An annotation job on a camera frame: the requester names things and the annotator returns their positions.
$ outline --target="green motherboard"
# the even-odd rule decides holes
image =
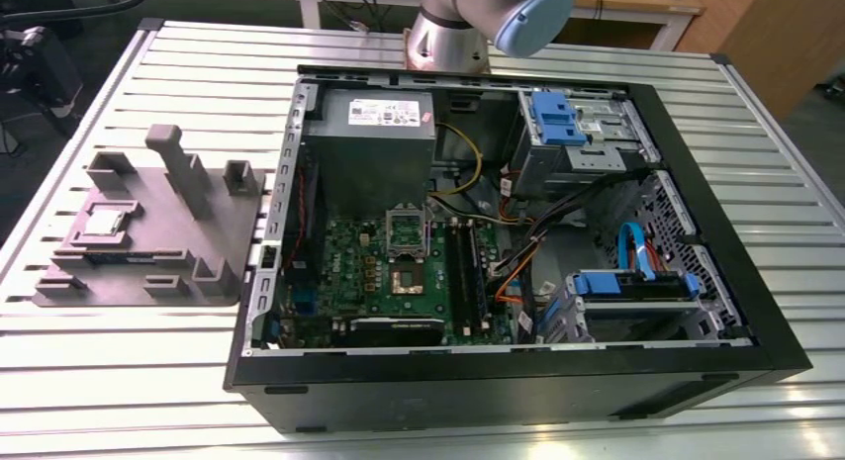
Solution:
[[[328,221],[315,310],[309,319],[299,317],[297,322],[303,347],[331,347],[325,320],[375,317],[443,320],[444,332],[439,344],[510,343],[511,315],[504,307],[488,312],[484,329],[462,330],[452,325],[455,300],[450,296],[450,288],[454,284],[450,284],[448,278],[455,276],[455,268],[454,262],[447,260],[454,253],[447,247],[450,230],[450,223],[444,222],[431,222],[424,230],[419,230],[413,222],[393,220],[388,235],[385,220]],[[498,260],[499,249],[491,226],[474,225],[472,230],[472,250],[480,265],[478,274],[484,274],[478,283],[483,286],[487,265]],[[426,257],[391,259],[387,254],[388,237],[391,243],[409,245],[420,242]],[[492,307],[492,298],[487,297],[483,303]]]

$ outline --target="power supply label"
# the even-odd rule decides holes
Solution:
[[[348,103],[349,126],[419,127],[417,101],[355,99]]]

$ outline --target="gray post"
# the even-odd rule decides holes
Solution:
[[[183,297],[189,295],[189,287],[179,275],[148,275],[144,277],[144,290],[157,297]]]
[[[257,196],[261,194],[252,166],[245,160],[228,160],[225,162],[223,182],[228,196]]]
[[[212,216],[203,194],[208,175],[199,164],[196,155],[192,156],[193,164],[191,164],[191,158],[181,151],[180,140],[181,130],[179,127],[160,124],[149,126],[147,148],[161,156],[168,168],[168,179],[181,195],[189,213],[195,219],[204,220]]]
[[[134,173],[126,155],[121,151],[97,151],[85,170],[93,185],[102,192],[128,193],[120,175]]]
[[[196,257],[191,280],[205,297],[232,295],[237,291],[237,276],[232,272],[232,268],[224,258],[220,258],[212,270],[205,260],[201,257]]]

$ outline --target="yellow cable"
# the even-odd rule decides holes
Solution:
[[[475,144],[472,139],[470,137],[467,137],[466,134],[452,124],[438,122],[436,125],[442,126],[442,127],[446,127],[452,132],[455,132],[456,135],[460,138],[463,138],[463,141],[466,141],[466,144],[470,146],[470,148],[472,150],[472,153],[475,153],[475,173],[472,174],[472,178],[470,178],[470,181],[463,183],[456,188],[452,188],[451,190],[431,192],[431,195],[447,196],[447,195],[455,195],[455,194],[460,193],[462,191],[467,190],[475,184],[478,179],[480,178],[480,164],[482,164],[483,155],[480,154],[480,150],[478,149],[478,145]]]

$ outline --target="table leg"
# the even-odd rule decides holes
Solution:
[[[683,36],[688,22],[691,21],[690,15],[668,15],[664,25],[655,36],[655,40],[651,43],[651,49],[654,51],[671,51],[674,46]]]
[[[319,0],[299,0],[299,2],[301,12],[301,27],[319,30]]]

